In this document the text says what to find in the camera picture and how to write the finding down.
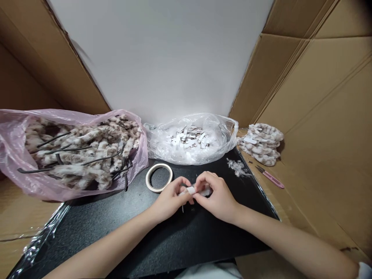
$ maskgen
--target hand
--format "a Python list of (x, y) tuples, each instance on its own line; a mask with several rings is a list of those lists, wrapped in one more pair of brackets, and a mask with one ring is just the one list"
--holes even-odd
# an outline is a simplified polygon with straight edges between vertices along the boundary
[(199, 192), (205, 185), (210, 185), (213, 189), (212, 195), (206, 198), (196, 193), (193, 198), (218, 219), (230, 224), (234, 223), (241, 205), (234, 199), (224, 179), (206, 171), (198, 176), (194, 187)]
[(164, 188), (153, 205), (148, 209), (152, 214), (152, 218), (154, 218), (157, 223), (167, 220), (176, 213), (177, 209), (185, 205), (188, 200), (193, 199), (186, 188), (181, 187), (181, 183), (186, 184), (188, 187), (191, 186), (188, 179), (180, 176)]

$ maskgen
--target clear plastic bag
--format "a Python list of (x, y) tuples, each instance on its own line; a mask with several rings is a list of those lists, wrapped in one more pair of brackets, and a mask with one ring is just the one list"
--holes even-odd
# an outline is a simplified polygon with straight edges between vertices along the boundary
[[(179, 119), (158, 126), (145, 123), (147, 129), (148, 156), (176, 165), (203, 165), (216, 161), (236, 146), (238, 122), (234, 119), (210, 114), (198, 113), (186, 115)], [(196, 126), (203, 129), (211, 139), (207, 148), (184, 148), (169, 143), (169, 135)]]
[(34, 117), (43, 117), (57, 123), (69, 125), (92, 126), (116, 116), (126, 114), (127, 118), (136, 121), (142, 128), (139, 148), (133, 159), (133, 167), (129, 170), (128, 184), (148, 165), (146, 131), (141, 118), (126, 110), (114, 110), (106, 114), (90, 115), (69, 110), (0, 110), (0, 169), (17, 184), (24, 193), (42, 200), (67, 201), (82, 196), (98, 195), (125, 187), (124, 178), (119, 178), (108, 190), (78, 190), (62, 185), (58, 180), (46, 174), (22, 174), (18, 168), (37, 169), (37, 164), (25, 148), (25, 130)]

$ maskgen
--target masking tape roll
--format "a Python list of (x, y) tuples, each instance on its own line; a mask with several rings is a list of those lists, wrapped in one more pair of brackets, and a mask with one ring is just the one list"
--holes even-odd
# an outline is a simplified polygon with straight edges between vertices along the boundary
[[(151, 175), (153, 174), (153, 172), (159, 168), (165, 168), (169, 171), (169, 179), (168, 179), (168, 182), (165, 184), (165, 186), (163, 188), (160, 188), (160, 189), (155, 189), (154, 187), (151, 186), (151, 183), (150, 183), (150, 177)], [(147, 185), (147, 188), (149, 188), (150, 191), (154, 192), (154, 193), (161, 193), (164, 188), (172, 181), (172, 178), (173, 178), (173, 172), (172, 172), (172, 169), (170, 168), (170, 166), (168, 166), (167, 164), (156, 164), (156, 165), (153, 165), (147, 172), (146, 174), (146, 185)]]

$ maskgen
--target forearm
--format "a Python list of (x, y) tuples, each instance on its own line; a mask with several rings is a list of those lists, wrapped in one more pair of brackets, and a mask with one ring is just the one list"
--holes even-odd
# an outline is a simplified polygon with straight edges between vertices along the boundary
[(68, 259), (45, 278), (105, 278), (156, 224), (146, 210)]
[(310, 278), (357, 278), (358, 265), (320, 239), (245, 206), (234, 224), (256, 236)]

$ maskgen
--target finger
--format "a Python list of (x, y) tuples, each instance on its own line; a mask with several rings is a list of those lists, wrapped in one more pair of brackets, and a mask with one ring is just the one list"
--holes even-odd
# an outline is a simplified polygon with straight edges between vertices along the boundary
[(218, 178), (218, 175), (215, 173), (215, 172), (210, 172), (208, 171), (211, 175), (213, 175), (214, 177), (217, 177)]
[(206, 181), (202, 181), (200, 182), (199, 185), (194, 185), (194, 188), (195, 188), (195, 192), (200, 192), (200, 191), (203, 191), (205, 189), (206, 186), (209, 186), (209, 183), (206, 182)]
[(168, 186), (170, 186), (173, 190), (178, 191), (179, 186), (181, 185), (181, 183), (186, 184), (188, 187), (191, 186), (190, 181), (183, 176), (177, 177), (175, 180), (173, 180), (171, 183), (169, 183)]
[(193, 195), (193, 198), (198, 202), (198, 204), (208, 210), (209, 201), (206, 197), (200, 195), (199, 193), (196, 193)]
[(187, 203), (188, 200), (192, 199), (193, 197), (190, 195), (190, 193), (186, 190), (183, 195), (175, 197), (178, 202), (179, 206), (184, 205)]
[(186, 190), (186, 187), (185, 186), (181, 186), (178, 190), (178, 193), (177, 194), (180, 194), (182, 192), (184, 192)]
[(196, 179), (195, 187), (200, 188), (200, 185), (205, 185), (205, 181), (210, 184), (210, 187), (214, 190), (214, 185), (218, 181), (218, 177), (213, 176), (210, 172), (203, 172)]

